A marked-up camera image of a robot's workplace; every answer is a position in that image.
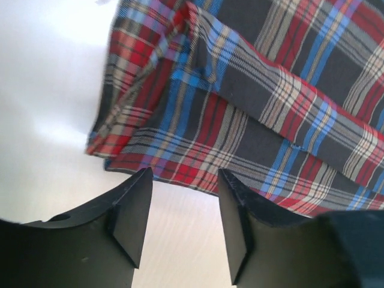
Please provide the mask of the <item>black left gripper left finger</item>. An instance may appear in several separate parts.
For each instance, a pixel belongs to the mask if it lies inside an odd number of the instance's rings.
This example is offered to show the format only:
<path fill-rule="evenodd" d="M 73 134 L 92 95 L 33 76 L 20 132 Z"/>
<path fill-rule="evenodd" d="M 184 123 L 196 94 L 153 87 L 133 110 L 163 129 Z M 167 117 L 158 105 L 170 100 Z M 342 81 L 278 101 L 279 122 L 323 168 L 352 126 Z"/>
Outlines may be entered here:
<path fill-rule="evenodd" d="M 48 221 L 1 221 L 2 287 L 130 287 L 152 199 L 150 168 Z"/>

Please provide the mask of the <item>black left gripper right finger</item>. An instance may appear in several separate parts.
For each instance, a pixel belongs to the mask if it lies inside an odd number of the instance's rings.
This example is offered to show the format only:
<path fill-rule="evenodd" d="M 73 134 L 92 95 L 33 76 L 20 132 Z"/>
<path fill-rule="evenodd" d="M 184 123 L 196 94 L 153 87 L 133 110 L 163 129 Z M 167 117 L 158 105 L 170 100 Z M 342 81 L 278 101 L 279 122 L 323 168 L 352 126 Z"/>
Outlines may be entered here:
<path fill-rule="evenodd" d="M 221 219 L 236 287 L 382 287 L 383 212 L 307 218 L 218 172 Z"/>

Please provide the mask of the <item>red blue plaid flannel shirt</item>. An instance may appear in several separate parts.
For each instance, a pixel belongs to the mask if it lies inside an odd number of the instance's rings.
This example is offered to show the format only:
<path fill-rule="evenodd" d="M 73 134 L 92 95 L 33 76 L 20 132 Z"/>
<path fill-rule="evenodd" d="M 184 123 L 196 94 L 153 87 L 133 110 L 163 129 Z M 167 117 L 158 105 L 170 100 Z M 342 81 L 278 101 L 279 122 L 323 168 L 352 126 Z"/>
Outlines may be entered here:
<path fill-rule="evenodd" d="M 301 215 L 383 209 L 382 1 L 122 1 L 89 155 Z"/>

